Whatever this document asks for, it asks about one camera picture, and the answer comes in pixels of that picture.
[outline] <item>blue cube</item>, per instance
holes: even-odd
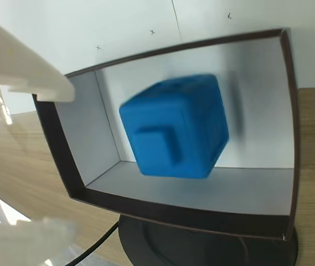
[[[120,107],[140,172],[206,178],[229,140],[214,75],[165,80]]]

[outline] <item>wooden table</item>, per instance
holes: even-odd
[[[315,265],[315,88],[299,89],[301,183],[296,227],[298,265]],[[109,229],[118,215],[70,199],[50,154],[36,112],[0,119],[0,198],[32,219],[45,216],[75,221],[77,244],[87,248]],[[131,265],[117,233],[97,253],[119,265]]]

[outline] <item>black round base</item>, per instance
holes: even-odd
[[[298,240],[241,238],[120,216],[119,238],[134,266],[294,266]]]

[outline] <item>black mark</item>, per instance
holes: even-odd
[[[179,37],[180,37],[181,40],[183,40],[183,39],[182,39],[182,35],[181,35],[181,33],[180,33],[180,28],[179,28],[179,23],[178,23],[178,17],[177,17],[177,12],[175,11],[174,2],[173,2],[173,0],[171,0],[171,2],[172,2],[172,7],[173,7],[173,12],[174,12],[175,21],[177,22]]]

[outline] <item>open box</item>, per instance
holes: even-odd
[[[140,174],[118,109],[146,87],[212,73],[230,141],[204,180]],[[185,43],[68,75],[72,103],[38,102],[49,148],[72,198],[201,231],[288,240],[296,212],[299,123],[285,29]]]

